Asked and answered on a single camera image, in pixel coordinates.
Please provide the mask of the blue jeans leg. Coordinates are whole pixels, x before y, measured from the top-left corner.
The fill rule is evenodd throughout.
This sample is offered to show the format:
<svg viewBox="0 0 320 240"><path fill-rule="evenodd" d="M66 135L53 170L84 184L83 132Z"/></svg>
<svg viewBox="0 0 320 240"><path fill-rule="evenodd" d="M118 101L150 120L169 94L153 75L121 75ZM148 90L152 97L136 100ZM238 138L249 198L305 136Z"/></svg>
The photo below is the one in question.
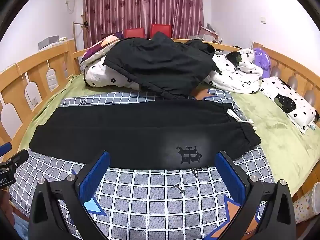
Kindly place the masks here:
<svg viewBox="0 0 320 240"><path fill-rule="evenodd" d="M15 218L14 228L23 240L29 239L28 226L29 224L27 221L21 219L20 217Z"/></svg>

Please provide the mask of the white floral quilt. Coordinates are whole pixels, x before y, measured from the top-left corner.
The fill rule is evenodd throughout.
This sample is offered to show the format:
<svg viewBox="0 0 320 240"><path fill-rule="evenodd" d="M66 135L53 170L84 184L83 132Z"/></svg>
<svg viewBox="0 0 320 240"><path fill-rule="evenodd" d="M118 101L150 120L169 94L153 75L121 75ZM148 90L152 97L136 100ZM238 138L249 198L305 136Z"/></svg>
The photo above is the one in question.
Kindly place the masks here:
<svg viewBox="0 0 320 240"><path fill-rule="evenodd" d="M204 82L229 92L252 94L260 88L260 78L264 70L254 62L254 50L241 49L225 55L213 55L212 60L218 70L213 70ZM140 85L104 65L105 57L90 63L84 70L84 81L89 87L126 87L139 90Z"/></svg>

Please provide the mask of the grey box on shelf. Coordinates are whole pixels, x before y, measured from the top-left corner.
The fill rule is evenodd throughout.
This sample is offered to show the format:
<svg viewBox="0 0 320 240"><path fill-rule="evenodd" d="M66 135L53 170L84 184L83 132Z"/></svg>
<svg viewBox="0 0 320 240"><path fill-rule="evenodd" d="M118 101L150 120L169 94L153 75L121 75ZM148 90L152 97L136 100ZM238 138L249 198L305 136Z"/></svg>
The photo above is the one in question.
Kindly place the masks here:
<svg viewBox="0 0 320 240"><path fill-rule="evenodd" d="M59 42L59 36L50 36L42 40L41 42L38 43L38 52L49 48L50 46L54 46Z"/></svg>

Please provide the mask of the right red chair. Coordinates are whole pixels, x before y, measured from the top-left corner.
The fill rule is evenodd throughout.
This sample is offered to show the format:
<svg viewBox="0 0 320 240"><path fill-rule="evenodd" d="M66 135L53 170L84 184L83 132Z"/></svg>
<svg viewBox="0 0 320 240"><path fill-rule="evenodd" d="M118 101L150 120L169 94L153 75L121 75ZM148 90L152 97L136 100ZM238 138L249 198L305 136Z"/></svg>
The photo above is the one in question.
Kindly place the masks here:
<svg viewBox="0 0 320 240"><path fill-rule="evenodd" d="M156 33L163 33L167 37L171 38L171 26L169 24L152 24L151 25L151 31L150 31L150 37L153 38L153 36Z"/></svg>

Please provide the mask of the wooden bed frame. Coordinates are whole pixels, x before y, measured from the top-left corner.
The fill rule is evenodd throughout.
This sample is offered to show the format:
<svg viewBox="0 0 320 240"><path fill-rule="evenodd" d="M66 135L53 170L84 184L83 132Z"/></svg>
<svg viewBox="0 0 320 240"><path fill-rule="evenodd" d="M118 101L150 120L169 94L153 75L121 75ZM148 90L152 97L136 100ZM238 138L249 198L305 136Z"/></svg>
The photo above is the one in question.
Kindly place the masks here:
<svg viewBox="0 0 320 240"><path fill-rule="evenodd" d="M36 108L42 100L80 73L78 59L82 55L84 51L76 50L75 41L68 40L31 55L1 72L1 107L15 111L9 124L1 126L1 143L10 142L12 145L6 158L17 152L26 131L24 123L38 112ZM319 182L319 161L312 174Z"/></svg>

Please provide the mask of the grey checked bed sheet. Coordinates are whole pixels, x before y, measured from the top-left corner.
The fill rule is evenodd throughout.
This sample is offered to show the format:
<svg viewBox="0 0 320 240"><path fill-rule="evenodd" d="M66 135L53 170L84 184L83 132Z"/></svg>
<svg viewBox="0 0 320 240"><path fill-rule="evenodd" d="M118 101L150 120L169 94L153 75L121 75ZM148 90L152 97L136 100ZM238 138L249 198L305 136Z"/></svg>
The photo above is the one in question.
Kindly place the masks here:
<svg viewBox="0 0 320 240"><path fill-rule="evenodd" d="M59 107L114 105L157 100L148 93L112 92L65 97ZM26 216L38 179L63 180L83 164L29 152L9 187L11 200ZM274 183L263 149L256 146L234 162L247 174ZM202 239L229 220L234 204L215 167L193 170L108 168L85 207L108 239Z"/></svg>

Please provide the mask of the star pattern bin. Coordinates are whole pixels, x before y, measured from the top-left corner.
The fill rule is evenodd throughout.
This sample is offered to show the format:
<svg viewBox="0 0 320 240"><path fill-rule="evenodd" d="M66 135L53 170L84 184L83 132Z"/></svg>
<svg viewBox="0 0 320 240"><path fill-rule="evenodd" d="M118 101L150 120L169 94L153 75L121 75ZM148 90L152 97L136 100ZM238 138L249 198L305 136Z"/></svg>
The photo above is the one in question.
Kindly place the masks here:
<svg viewBox="0 0 320 240"><path fill-rule="evenodd" d="M319 197L311 190L293 203L295 222L299 224L319 214Z"/></svg>

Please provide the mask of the purple plush toy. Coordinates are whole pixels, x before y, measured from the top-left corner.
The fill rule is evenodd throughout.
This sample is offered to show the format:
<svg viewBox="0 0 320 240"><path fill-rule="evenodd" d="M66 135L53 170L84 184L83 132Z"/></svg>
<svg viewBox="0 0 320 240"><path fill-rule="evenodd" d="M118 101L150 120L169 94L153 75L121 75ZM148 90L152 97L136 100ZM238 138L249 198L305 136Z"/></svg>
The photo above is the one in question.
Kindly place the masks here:
<svg viewBox="0 0 320 240"><path fill-rule="evenodd" d="M261 48L254 48L254 64L263 69L262 79L270 77L271 60Z"/></svg>

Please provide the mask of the wooden coat rack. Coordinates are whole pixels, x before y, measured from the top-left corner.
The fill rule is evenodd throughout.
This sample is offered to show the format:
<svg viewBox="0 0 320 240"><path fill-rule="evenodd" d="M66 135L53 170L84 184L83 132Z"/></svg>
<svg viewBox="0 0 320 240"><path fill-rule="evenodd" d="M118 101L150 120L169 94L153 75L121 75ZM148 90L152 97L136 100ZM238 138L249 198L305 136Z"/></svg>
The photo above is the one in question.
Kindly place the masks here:
<svg viewBox="0 0 320 240"><path fill-rule="evenodd" d="M89 21L86 13L83 11L76 20L72 22L73 38L76 50L83 50L87 46L87 32Z"/></svg>

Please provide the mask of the black sweatpants with white stripe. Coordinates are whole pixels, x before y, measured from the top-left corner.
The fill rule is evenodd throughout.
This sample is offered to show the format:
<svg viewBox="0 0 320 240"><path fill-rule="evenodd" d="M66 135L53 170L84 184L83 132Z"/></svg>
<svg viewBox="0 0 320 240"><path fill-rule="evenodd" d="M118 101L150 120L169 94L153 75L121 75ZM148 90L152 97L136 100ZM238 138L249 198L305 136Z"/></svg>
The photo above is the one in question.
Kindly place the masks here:
<svg viewBox="0 0 320 240"><path fill-rule="evenodd" d="M108 152L115 168L183 170L214 166L220 151L239 159L260 142L231 104L183 99L59 107L29 147L82 164Z"/></svg>

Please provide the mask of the red chair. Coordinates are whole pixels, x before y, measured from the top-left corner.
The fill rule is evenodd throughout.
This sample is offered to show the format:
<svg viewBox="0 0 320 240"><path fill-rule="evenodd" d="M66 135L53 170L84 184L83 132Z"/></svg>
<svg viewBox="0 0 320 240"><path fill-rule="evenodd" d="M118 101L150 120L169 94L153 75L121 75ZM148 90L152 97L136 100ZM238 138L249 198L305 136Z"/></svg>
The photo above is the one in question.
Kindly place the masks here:
<svg viewBox="0 0 320 240"><path fill-rule="evenodd" d="M125 38L132 38L132 37L145 38L144 28L125 29L124 37Z"/></svg>
<svg viewBox="0 0 320 240"><path fill-rule="evenodd" d="M153 36L156 33L163 33L167 37L171 38L171 26L169 24L152 24L151 25L151 31L150 31L150 37L153 38Z"/></svg>

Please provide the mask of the white floral pillow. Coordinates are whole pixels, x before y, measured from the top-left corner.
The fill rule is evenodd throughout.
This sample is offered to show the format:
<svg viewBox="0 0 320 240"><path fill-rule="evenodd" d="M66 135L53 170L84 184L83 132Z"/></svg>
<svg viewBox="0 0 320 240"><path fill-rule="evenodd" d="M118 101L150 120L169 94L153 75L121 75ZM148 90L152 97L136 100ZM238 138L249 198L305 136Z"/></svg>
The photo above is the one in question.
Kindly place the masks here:
<svg viewBox="0 0 320 240"><path fill-rule="evenodd" d="M315 122L315 108L281 79L262 79L260 91L282 109L302 134Z"/></svg>

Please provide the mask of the green blanket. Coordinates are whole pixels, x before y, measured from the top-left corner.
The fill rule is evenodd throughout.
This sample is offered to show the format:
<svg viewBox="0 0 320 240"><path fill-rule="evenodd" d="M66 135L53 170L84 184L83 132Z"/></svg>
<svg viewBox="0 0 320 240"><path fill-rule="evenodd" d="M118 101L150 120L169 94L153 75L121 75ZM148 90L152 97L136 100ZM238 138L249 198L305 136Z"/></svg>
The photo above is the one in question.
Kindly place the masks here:
<svg viewBox="0 0 320 240"><path fill-rule="evenodd" d="M71 77L67 85L45 97L36 108L38 112L24 123L26 131L19 148L29 147L36 127L48 120L62 99L122 91L124 89L119 87L87 88L82 75ZM291 194L309 191L318 180L312 170L319 161L319 128L300 133L285 113L261 93L233 94L232 97L244 115L257 125L257 134L274 179L285 179Z"/></svg>

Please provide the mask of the purple patterned pillow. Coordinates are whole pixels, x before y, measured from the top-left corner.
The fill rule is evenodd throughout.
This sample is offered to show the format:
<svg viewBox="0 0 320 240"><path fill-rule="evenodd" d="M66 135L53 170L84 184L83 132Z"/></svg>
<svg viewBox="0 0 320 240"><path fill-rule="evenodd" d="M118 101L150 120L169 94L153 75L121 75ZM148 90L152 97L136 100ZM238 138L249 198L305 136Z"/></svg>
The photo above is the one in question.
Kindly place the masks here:
<svg viewBox="0 0 320 240"><path fill-rule="evenodd" d="M101 41L92 45L83 55L80 67L87 66L89 63L92 63L107 54L117 42L124 38L123 33L115 33L103 38Z"/></svg>

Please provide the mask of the black padded jacket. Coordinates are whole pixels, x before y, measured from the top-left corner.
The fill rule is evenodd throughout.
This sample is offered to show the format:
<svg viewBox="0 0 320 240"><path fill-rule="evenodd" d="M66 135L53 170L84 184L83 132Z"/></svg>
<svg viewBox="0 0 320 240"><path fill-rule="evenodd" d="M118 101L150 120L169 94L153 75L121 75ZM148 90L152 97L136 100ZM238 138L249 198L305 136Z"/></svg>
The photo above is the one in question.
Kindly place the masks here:
<svg viewBox="0 0 320 240"><path fill-rule="evenodd" d="M104 64L166 99L182 99L218 67L215 48L201 40L175 42L161 32L152 39L126 38L106 54Z"/></svg>

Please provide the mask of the left red chair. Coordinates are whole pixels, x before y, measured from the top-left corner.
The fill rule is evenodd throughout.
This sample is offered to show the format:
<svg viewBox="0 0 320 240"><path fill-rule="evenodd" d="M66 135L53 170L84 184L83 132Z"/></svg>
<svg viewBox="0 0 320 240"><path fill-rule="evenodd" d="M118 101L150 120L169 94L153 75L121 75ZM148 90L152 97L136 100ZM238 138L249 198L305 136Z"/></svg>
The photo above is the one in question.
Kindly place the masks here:
<svg viewBox="0 0 320 240"><path fill-rule="evenodd" d="M124 37L125 38L132 38L132 37L145 38L144 28L125 29Z"/></svg>

